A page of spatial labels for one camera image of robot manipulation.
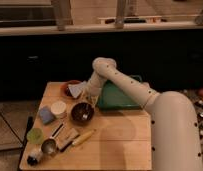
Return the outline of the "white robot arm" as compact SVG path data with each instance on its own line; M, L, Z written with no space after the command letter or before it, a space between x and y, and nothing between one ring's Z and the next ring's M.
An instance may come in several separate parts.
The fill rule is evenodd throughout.
M151 115L152 171L203 171L196 111L188 97L176 91L157 92L120 72L112 58L97 57L92 68L89 96L98 96L110 80Z

